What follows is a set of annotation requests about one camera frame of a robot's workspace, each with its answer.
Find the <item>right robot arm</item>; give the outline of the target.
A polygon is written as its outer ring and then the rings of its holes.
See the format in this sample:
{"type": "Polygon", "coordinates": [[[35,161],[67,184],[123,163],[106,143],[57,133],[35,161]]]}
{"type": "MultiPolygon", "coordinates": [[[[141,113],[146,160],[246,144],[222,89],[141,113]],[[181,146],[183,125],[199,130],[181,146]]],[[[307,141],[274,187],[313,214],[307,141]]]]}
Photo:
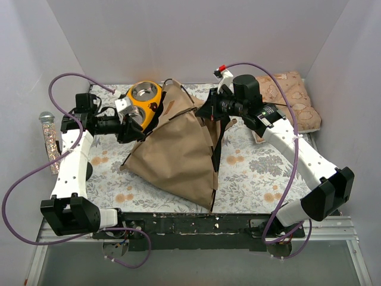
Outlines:
{"type": "Polygon", "coordinates": [[[291,225],[308,219],[322,221],[349,200],[355,178],[353,171],[348,167],[338,168],[298,137],[286,116],[274,104],[264,103],[254,76],[222,78],[218,87],[210,89],[196,116],[212,121],[238,116],[250,130],[296,164],[310,192],[275,212],[269,222],[273,235],[282,237],[291,230],[291,225]]]}

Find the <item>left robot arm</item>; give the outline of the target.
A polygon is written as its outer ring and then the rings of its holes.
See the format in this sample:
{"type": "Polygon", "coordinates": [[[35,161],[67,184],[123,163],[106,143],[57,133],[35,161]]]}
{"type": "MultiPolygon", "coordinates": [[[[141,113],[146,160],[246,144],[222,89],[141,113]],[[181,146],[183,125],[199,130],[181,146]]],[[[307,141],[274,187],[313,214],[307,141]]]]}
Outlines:
{"type": "Polygon", "coordinates": [[[121,144],[145,135],[133,117],[137,108],[128,97],[115,101],[112,116],[98,115],[95,98],[90,93],[77,94],[76,106],[61,122],[63,158],[51,197],[40,204],[43,217],[58,236],[106,228],[113,238],[121,238],[127,230],[118,209],[100,209],[88,200],[86,182],[92,173],[89,152],[95,135],[113,134],[121,144]]]}

